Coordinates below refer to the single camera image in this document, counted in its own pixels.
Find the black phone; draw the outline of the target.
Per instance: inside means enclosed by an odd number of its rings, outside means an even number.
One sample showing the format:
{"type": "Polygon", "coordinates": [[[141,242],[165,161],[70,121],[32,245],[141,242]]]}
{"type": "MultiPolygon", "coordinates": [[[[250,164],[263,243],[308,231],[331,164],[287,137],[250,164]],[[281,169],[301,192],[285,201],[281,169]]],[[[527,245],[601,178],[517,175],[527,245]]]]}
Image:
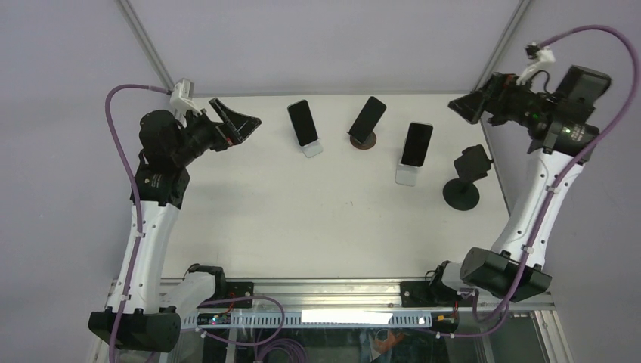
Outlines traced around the black phone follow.
{"type": "Polygon", "coordinates": [[[300,100],[291,104],[287,107],[287,113],[300,147],[304,147],[319,139],[307,100],[300,100]]]}
{"type": "Polygon", "coordinates": [[[370,96],[348,131],[350,137],[357,143],[364,144],[386,110],[387,106],[381,100],[370,96]]]}
{"type": "Polygon", "coordinates": [[[427,150],[434,131],[433,125],[425,123],[410,123],[400,164],[422,167],[425,163],[427,150]]]}
{"type": "Polygon", "coordinates": [[[454,161],[454,168],[459,180],[474,183],[488,176],[493,163],[484,146],[477,144],[462,151],[462,155],[454,161]]]}

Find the black round-base clamp stand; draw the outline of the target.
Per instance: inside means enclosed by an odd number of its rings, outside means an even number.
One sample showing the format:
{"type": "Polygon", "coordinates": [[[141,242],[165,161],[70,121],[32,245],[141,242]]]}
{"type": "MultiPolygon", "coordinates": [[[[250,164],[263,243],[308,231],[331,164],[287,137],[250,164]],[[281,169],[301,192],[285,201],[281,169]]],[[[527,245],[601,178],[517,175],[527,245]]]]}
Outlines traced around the black round-base clamp stand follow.
{"type": "Polygon", "coordinates": [[[442,189],[445,202],[459,211],[474,209],[480,201],[480,192],[474,183],[465,183],[456,178],[449,180],[442,189]]]}

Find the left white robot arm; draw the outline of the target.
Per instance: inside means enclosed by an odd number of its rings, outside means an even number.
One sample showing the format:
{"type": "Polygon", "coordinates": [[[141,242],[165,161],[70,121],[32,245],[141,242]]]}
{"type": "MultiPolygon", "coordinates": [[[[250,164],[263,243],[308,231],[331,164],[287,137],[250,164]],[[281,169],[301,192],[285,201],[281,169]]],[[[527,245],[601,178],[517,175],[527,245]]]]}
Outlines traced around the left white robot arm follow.
{"type": "Polygon", "coordinates": [[[262,124],[217,98],[209,104],[215,119],[205,110],[187,111],[184,123],[167,110],[141,118],[125,259],[106,308],[88,320],[89,330],[116,349],[171,352],[183,318],[201,303],[218,307],[227,299],[224,270],[211,265],[192,265],[172,291],[165,296],[159,291],[169,238],[190,182],[187,167],[208,150],[242,144],[262,124]]]}

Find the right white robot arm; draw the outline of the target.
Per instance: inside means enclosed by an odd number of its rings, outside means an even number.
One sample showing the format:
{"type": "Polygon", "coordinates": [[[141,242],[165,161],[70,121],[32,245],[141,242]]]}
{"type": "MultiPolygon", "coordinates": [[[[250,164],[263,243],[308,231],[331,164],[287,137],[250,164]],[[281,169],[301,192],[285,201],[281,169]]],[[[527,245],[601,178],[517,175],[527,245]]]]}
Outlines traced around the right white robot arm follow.
{"type": "Polygon", "coordinates": [[[534,92],[530,81],[495,73],[480,89],[449,102],[471,124],[485,113],[493,126],[518,123],[531,143],[527,188],[506,227],[490,249],[474,247],[461,263],[437,267],[426,287],[432,304],[446,306],[473,287],[514,303],[548,289],[547,241],[562,201],[590,158],[587,146],[599,130],[587,120],[611,83],[605,73],[574,65],[554,92],[534,92]]]}

